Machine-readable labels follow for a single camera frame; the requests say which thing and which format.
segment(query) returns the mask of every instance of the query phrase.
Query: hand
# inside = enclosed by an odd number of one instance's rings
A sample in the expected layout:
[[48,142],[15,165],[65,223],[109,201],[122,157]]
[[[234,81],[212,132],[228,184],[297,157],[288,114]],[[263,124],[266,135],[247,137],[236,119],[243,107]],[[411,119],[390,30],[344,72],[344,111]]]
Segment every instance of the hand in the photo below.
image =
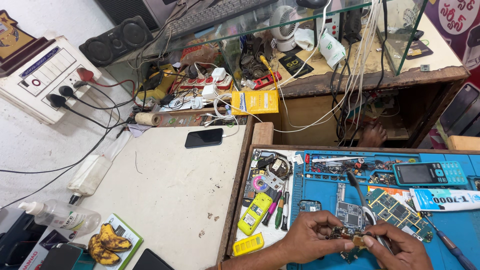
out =
[[388,270],[433,270],[432,262],[422,242],[401,229],[385,221],[377,221],[377,225],[367,228],[363,233],[370,232],[373,236],[386,236],[390,249],[380,244],[377,239],[363,236],[367,249],[377,257],[378,265]]
[[343,226],[329,211],[301,212],[287,235],[279,241],[279,250],[288,262],[307,263],[327,254],[350,250],[350,240],[331,239],[332,228]]

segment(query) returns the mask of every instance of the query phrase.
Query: small fan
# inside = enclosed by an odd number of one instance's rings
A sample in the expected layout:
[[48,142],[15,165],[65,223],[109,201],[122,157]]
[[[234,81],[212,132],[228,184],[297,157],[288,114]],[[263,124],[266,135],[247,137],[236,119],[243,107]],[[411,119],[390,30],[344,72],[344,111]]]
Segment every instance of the small fan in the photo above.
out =
[[[290,6],[279,6],[270,17],[270,25],[280,25],[292,21],[295,10]],[[289,51],[297,46],[293,34],[299,27],[299,23],[282,25],[270,29],[276,38],[276,48],[279,51]]]

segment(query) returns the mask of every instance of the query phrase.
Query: blue repair mat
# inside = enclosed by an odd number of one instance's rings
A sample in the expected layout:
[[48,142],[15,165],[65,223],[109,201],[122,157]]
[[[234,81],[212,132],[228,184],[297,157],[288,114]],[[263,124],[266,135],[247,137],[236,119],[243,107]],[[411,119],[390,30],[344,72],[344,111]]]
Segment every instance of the blue repair mat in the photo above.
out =
[[[331,173],[320,169],[312,163],[313,158],[335,158],[335,157],[365,157],[364,162],[374,164],[375,160],[387,162],[435,162],[435,161],[458,161],[468,176],[469,184],[459,187],[469,190],[477,190],[476,185],[480,184],[480,155],[453,155],[453,154],[396,154],[396,153],[373,153],[373,152],[348,152],[348,151],[299,151],[303,160],[308,161],[303,165],[295,163],[293,173],[293,190],[291,194],[291,223],[294,222],[300,211],[300,200],[319,201],[323,210],[328,210],[335,215],[337,183],[345,183],[346,203],[361,205],[357,190],[349,185],[345,172]],[[360,189],[364,195],[368,192],[368,186],[392,187],[405,189],[396,185],[368,183],[370,175],[377,173],[391,172],[389,168],[384,170],[362,170],[357,176]],[[457,211],[457,212],[434,212],[429,217],[433,224],[443,231],[463,252],[463,254],[477,267],[480,268],[480,210]],[[436,235],[432,228],[433,239],[430,243],[422,242],[425,245],[435,270],[460,270],[463,267],[458,260],[445,247],[443,242]],[[288,270],[317,270],[317,269],[355,269],[375,270],[379,269],[376,258],[367,250],[363,250],[357,260],[348,264],[338,253],[325,256],[323,260],[315,260],[307,264],[288,264]]]

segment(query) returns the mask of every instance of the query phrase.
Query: ripe banana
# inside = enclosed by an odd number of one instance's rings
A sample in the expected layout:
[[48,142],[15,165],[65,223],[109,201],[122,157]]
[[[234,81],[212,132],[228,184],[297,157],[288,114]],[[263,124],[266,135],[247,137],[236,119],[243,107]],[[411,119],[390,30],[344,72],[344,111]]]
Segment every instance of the ripe banana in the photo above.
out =
[[102,224],[100,228],[100,242],[111,251],[125,251],[132,246],[127,238],[116,235],[109,223]]
[[88,252],[99,264],[112,265],[120,261],[120,257],[118,257],[117,254],[102,245],[99,234],[94,234],[92,238],[90,238],[88,242]]

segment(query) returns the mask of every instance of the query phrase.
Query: mouse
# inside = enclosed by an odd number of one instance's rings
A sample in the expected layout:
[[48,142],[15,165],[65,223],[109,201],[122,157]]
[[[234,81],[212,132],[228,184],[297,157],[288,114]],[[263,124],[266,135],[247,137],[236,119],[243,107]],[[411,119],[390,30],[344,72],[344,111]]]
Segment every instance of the mouse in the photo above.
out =
[[308,9],[320,9],[327,5],[328,0],[297,0],[297,5]]

